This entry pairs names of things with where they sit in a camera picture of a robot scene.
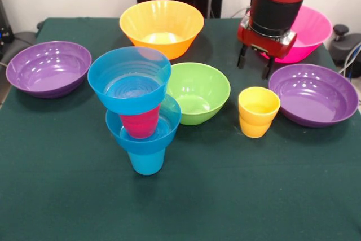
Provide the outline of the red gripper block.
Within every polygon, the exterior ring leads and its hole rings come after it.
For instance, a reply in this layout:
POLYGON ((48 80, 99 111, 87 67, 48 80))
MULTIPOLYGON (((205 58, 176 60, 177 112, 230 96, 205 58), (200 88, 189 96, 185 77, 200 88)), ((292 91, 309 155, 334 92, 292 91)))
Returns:
POLYGON ((251 27, 251 22, 250 14, 246 14, 242 18, 237 31, 237 37, 243 44, 238 57, 237 67, 239 69, 244 68, 247 49, 254 48, 269 56, 268 63, 262 72, 262 79, 267 80, 271 74, 275 58, 283 59, 290 52, 296 42, 297 33, 289 30, 280 37, 264 36, 251 27))

